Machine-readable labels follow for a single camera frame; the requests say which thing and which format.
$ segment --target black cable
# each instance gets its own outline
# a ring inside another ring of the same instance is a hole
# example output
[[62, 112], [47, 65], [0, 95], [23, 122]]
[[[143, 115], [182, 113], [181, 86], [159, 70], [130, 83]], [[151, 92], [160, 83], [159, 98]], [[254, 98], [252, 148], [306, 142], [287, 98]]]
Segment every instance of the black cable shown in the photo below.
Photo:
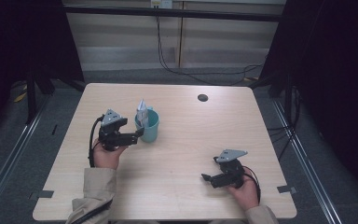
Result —
[[295, 104], [295, 107], [296, 107], [295, 121], [292, 123], [292, 127], [289, 128], [288, 133], [290, 134], [290, 136], [289, 136], [289, 139], [287, 140], [286, 144], [284, 145], [282, 152], [278, 156], [278, 161], [281, 160], [283, 153], [286, 151], [287, 147], [289, 146], [290, 141], [292, 141], [293, 136], [294, 136], [295, 131], [296, 131], [296, 126], [297, 126], [297, 123], [298, 123], [298, 120], [299, 120], [300, 108], [301, 108], [301, 99], [300, 99], [300, 95], [299, 95], [299, 92], [298, 92], [297, 88], [295, 89], [295, 101], [294, 101], [294, 104]]
[[257, 193], [257, 200], [260, 203], [261, 188], [260, 188], [260, 184], [259, 184], [258, 179], [257, 179], [257, 175], [255, 174], [255, 172], [251, 168], [249, 168], [247, 166], [244, 166], [244, 165], [242, 167], [248, 169], [252, 173], [253, 176], [248, 175], [248, 174], [243, 174], [243, 175], [248, 176], [255, 183], [255, 189], [256, 189], [256, 193]]
[[92, 150], [94, 150], [99, 144], [101, 144], [100, 141], [98, 141], [97, 144], [95, 144], [95, 146], [92, 148]]
[[[255, 70], [257, 67], [261, 67], [263, 66], [264, 64], [252, 64], [252, 65], [248, 65], [246, 66], [244, 69], [243, 69], [243, 72], [235, 72], [235, 73], [184, 73], [184, 72], [176, 72], [176, 71], [173, 71], [166, 63], [165, 63], [165, 59], [164, 59], [164, 55], [162, 53], [162, 44], [161, 44], [161, 36], [160, 36], [160, 29], [159, 29], [159, 17], [156, 16], [156, 22], [157, 22], [157, 28], [158, 28], [158, 60], [159, 60], [159, 63], [161, 64], [161, 66], [171, 72], [171, 73], [174, 73], [176, 75], [181, 75], [181, 76], [188, 76], [188, 77], [191, 77], [197, 81], [200, 81], [202, 83], [205, 83], [205, 84], [208, 84], [208, 85], [212, 85], [212, 86], [234, 86], [238, 83], [241, 83], [243, 81], [244, 78], [246, 78], [246, 73], [247, 72], [250, 72], [252, 70]], [[212, 82], [208, 82], [208, 81], [205, 81], [205, 80], [202, 80], [198, 77], [194, 77], [196, 75], [239, 75], [239, 74], [243, 74], [243, 77], [241, 78], [241, 80], [239, 81], [236, 81], [234, 83], [230, 83], [230, 84], [216, 84], [216, 83], [212, 83]]]
[[275, 139], [274, 141], [272, 141], [272, 144], [274, 144], [274, 143], [278, 142], [279, 140], [283, 139], [286, 135], [287, 135], [287, 133], [285, 133], [281, 137]]
[[270, 135], [269, 135], [269, 137], [272, 137], [272, 136], [278, 135], [278, 134], [282, 133], [283, 131], [284, 131], [284, 129], [282, 129], [282, 130], [278, 131], [277, 133], [272, 133], [272, 134], [270, 134]]
[[282, 150], [281, 154], [280, 154], [279, 157], [278, 157], [278, 161], [281, 160], [281, 157], [282, 157], [284, 151], [287, 149], [287, 146], [289, 146], [289, 143], [290, 143], [290, 141], [292, 140], [292, 138], [293, 138], [293, 134], [290, 134], [289, 139], [287, 140], [286, 144], [285, 144], [284, 147], [283, 147], [283, 150]]
[[95, 126], [97, 126], [97, 123], [103, 120], [104, 115], [100, 116], [99, 118], [97, 118], [94, 122], [94, 124], [92, 125], [91, 128], [91, 134], [89, 135], [89, 166], [90, 167], [95, 167], [94, 164], [94, 147], [97, 146], [97, 144], [92, 147], [92, 140], [93, 140], [93, 136], [94, 136], [94, 131], [95, 131]]

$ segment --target human hand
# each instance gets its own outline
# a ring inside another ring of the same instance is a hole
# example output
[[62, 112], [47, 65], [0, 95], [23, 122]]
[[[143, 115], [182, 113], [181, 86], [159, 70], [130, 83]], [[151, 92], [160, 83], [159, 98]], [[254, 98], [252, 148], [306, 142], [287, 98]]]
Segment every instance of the human hand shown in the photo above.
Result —
[[94, 140], [94, 164], [98, 168], [110, 168], [116, 170], [121, 153], [127, 147], [118, 147], [115, 151], [108, 151], [103, 148], [101, 142], [97, 139]]
[[[248, 168], [244, 167], [244, 169], [247, 175], [251, 175], [251, 172], [248, 170]], [[233, 186], [228, 186], [227, 190], [232, 194], [243, 211], [247, 211], [248, 209], [257, 207], [259, 205], [257, 189], [255, 182], [249, 176], [244, 175], [242, 179], [243, 185], [240, 188], [236, 189]]]

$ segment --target gray floor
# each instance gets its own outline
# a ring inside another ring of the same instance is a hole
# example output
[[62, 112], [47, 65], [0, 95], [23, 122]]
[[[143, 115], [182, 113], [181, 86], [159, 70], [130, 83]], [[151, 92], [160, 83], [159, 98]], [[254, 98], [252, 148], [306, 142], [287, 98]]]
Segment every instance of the gray floor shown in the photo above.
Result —
[[[248, 77], [257, 77], [261, 68], [247, 73]], [[191, 73], [236, 72], [243, 69], [186, 69]], [[86, 82], [114, 83], [154, 83], [178, 85], [230, 85], [242, 80], [242, 75], [197, 75], [193, 76], [207, 81], [200, 82], [193, 77], [175, 75], [163, 69], [126, 70], [85, 72]], [[49, 169], [54, 162], [62, 139], [69, 126], [71, 118], [81, 97], [81, 92], [71, 89], [60, 81], [54, 81], [57, 90], [48, 96], [46, 109], [42, 113], [32, 138], [15, 164], [13, 172], [6, 182], [0, 196], [0, 223], [37, 223], [32, 218], [36, 201], [30, 200], [32, 192], [41, 190], [46, 182]], [[240, 82], [236, 86], [246, 86]], [[272, 100], [267, 94], [268, 87], [254, 90], [255, 98], [260, 107], [268, 128], [282, 126], [274, 109]], [[26, 99], [13, 103], [13, 99], [21, 88], [12, 90], [11, 98], [0, 118], [0, 168], [5, 163], [10, 150], [14, 147], [24, 128], [26, 121]], [[38, 102], [44, 96], [38, 94]], [[324, 187], [336, 206], [342, 223], [358, 222], [358, 183], [347, 172], [334, 153], [320, 137], [306, 107], [301, 108], [300, 119], [296, 132], [306, 149], [315, 170]], [[270, 131], [271, 141], [279, 155], [288, 138], [284, 132]], [[296, 153], [290, 147], [282, 156], [281, 166], [289, 186], [296, 188], [298, 193], [293, 195], [297, 216], [280, 223], [328, 223], [324, 211], [319, 205], [310, 183], [303, 172]]]

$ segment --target black strap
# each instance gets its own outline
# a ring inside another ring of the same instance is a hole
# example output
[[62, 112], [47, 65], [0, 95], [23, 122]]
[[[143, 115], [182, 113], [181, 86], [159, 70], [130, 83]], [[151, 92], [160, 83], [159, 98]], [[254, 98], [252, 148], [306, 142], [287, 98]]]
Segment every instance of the black strap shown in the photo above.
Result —
[[80, 224], [83, 223], [87, 220], [89, 220], [92, 217], [97, 216], [98, 214], [100, 214], [101, 212], [103, 212], [104, 210], [109, 209], [110, 204], [112, 203], [112, 200], [110, 200], [109, 202], [103, 204], [101, 207], [97, 207], [94, 210], [88, 212], [86, 215], [84, 215], [83, 217], [80, 217], [78, 220], [72, 222], [72, 224]]

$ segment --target sleeve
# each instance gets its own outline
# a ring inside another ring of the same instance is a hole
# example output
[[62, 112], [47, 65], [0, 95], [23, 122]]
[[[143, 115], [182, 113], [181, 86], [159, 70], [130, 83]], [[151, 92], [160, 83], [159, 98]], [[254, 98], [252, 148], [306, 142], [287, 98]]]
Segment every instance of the sleeve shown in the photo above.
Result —
[[260, 205], [251, 208], [245, 212], [246, 217], [250, 224], [278, 224], [278, 220], [275, 217], [271, 209], [265, 205]]
[[[67, 224], [73, 223], [95, 208], [101, 207], [116, 194], [116, 170], [108, 168], [86, 168], [84, 172], [84, 198], [73, 199], [73, 213]], [[104, 210], [86, 223], [107, 223], [110, 210]]]

